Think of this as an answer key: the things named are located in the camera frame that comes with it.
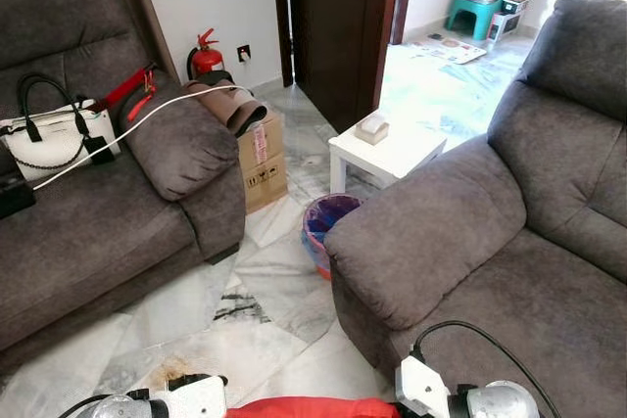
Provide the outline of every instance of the white side table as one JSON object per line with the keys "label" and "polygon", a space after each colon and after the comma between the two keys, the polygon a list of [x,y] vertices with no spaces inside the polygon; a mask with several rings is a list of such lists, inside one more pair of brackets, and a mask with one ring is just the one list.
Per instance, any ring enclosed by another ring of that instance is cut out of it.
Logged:
{"label": "white side table", "polygon": [[346,191],[346,163],[378,176],[389,186],[440,155],[446,143],[445,137],[414,123],[390,122],[388,136],[373,146],[355,137],[353,126],[329,139],[331,193]]}

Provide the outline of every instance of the dark brown door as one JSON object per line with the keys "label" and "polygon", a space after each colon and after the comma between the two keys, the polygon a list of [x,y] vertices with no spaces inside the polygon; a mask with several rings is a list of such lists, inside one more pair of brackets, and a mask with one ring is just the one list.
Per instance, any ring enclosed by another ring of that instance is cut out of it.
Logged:
{"label": "dark brown door", "polygon": [[378,107],[394,0],[291,0],[297,84],[342,132]]}

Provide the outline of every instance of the electrical outlet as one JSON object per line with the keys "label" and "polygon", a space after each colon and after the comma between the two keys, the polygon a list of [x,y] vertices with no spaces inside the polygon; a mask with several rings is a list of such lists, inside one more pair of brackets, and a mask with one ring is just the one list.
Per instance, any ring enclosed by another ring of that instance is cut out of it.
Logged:
{"label": "electrical outlet", "polygon": [[251,46],[250,44],[245,44],[244,46],[240,46],[237,48],[237,59],[239,59],[240,63],[246,63],[251,59]]}

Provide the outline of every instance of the gray sofa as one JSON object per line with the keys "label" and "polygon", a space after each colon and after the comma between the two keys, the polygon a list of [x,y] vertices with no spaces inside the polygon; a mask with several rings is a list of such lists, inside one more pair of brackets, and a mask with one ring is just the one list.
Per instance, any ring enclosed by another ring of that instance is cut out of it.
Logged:
{"label": "gray sofa", "polygon": [[[558,0],[487,135],[329,232],[340,323],[390,380],[421,331],[464,320],[561,416],[625,416],[626,41],[624,2]],[[451,389],[510,379],[543,406],[472,332],[439,330],[424,352]]]}
{"label": "gray sofa", "polygon": [[[0,0],[0,119],[19,114],[18,79],[55,77],[102,98],[149,63],[123,0]],[[138,119],[182,94],[156,71]],[[37,85],[33,113],[63,106]],[[134,93],[112,112],[128,128]],[[235,138],[195,100],[128,136],[113,163],[77,169],[0,220],[0,371],[86,322],[237,249],[244,192]]]}

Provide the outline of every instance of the fire extinguisher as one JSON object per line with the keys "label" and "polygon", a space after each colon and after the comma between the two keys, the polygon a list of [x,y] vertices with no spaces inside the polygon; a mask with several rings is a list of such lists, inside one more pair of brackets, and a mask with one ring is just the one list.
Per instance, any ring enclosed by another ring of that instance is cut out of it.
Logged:
{"label": "fire extinguisher", "polygon": [[222,53],[211,47],[218,41],[212,41],[209,36],[214,32],[210,28],[202,36],[198,35],[198,46],[194,47],[187,56],[187,76],[191,80],[212,70],[224,70],[224,59]]}

